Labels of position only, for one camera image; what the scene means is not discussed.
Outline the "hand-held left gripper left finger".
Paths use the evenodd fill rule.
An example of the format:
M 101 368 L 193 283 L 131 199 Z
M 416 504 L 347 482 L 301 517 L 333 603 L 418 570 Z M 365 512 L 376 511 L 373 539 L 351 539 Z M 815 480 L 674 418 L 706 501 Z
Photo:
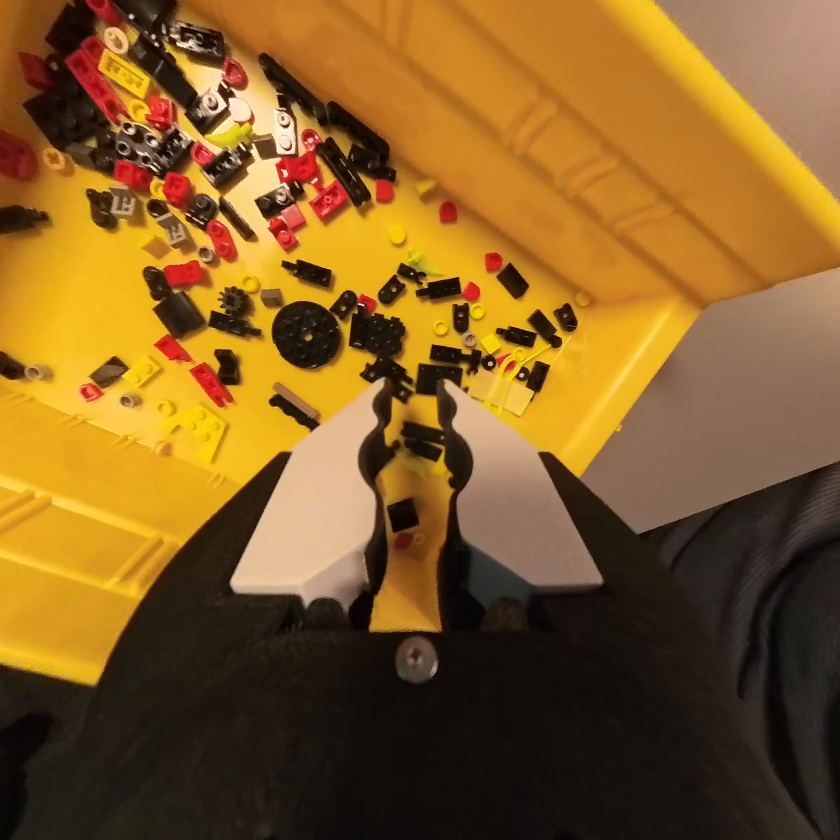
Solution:
M 388 380 L 298 443 L 230 579 L 241 595 L 295 595 L 355 602 L 376 595 L 387 563 L 383 498 L 376 477 L 393 457 Z

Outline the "pile of lego pieces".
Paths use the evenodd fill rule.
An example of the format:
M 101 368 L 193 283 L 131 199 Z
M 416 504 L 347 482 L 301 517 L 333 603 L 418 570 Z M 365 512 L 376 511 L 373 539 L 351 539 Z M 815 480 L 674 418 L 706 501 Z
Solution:
M 473 279 L 480 231 L 433 221 L 405 188 L 368 212 L 350 201 L 320 220 L 300 201 L 263 218 L 255 200 L 277 187 L 273 164 L 252 164 L 228 202 L 247 211 L 246 243 L 222 214 L 238 255 L 192 240 L 158 265 L 140 242 L 163 238 L 138 198 L 116 227 L 90 219 L 88 192 L 105 177 L 75 164 L 4 187 L 47 211 L 43 232 L 2 244 L 2 351 L 47 368 L 43 380 L 2 381 L 2 580 L 59 578 L 99 589 L 140 588 L 244 480 L 307 427 L 325 421 L 381 366 L 453 366 L 498 350 L 493 327 L 522 332 L 526 304 L 490 302 Z M 294 301 L 330 310 L 338 356 L 304 371 L 270 336 Z

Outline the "yellow plastic bin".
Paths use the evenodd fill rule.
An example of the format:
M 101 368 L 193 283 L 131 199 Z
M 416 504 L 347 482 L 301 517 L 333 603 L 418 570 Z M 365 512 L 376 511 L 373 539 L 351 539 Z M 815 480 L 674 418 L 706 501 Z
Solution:
M 191 291 L 205 319 L 253 277 L 284 301 L 373 297 L 400 258 L 480 288 L 479 338 L 570 302 L 578 337 L 523 352 L 553 367 L 518 416 L 480 403 L 580 476 L 702 310 L 838 267 L 838 202 L 651 2 L 195 2 L 249 76 L 258 53 L 336 100 L 392 147 L 395 196 L 307 202 L 290 259 L 332 270 L 327 291 L 281 267 L 253 206 L 256 161 L 233 205 L 257 240 Z M 43 160 L 2 176 L 2 201 L 51 224 L 2 237 L 2 350 L 50 368 L 2 381 L 2 665 L 94 685 L 176 551 L 279 452 L 309 436 L 269 406 L 279 382 L 332 419 L 362 395 L 368 353 L 296 371 L 260 337 L 165 329 L 141 268 L 151 220 L 108 232 L 87 188 L 108 179 Z

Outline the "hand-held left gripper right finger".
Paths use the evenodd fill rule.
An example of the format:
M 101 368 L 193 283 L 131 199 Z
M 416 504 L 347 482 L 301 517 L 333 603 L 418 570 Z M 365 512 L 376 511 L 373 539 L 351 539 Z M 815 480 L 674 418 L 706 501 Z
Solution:
M 449 381 L 437 386 L 437 415 L 454 481 L 448 523 L 461 557 L 458 587 L 478 603 L 601 588 L 540 452 Z

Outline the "black round lego plate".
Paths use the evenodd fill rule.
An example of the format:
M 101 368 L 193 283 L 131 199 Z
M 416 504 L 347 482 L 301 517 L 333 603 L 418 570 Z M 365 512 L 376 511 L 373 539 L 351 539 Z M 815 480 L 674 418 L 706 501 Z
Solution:
M 339 321 L 313 301 L 294 301 L 282 307 L 271 325 L 270 336 L 280 357 L 304 371 L 330 364 L 343 341 Z

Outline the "person's dark grey clothing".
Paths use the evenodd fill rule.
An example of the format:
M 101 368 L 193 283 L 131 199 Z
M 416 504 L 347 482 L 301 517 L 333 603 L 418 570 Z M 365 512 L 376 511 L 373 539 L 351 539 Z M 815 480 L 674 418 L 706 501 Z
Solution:
M 728 663 L 764 755 L 839 837 L 839 464 L 642 533 Z

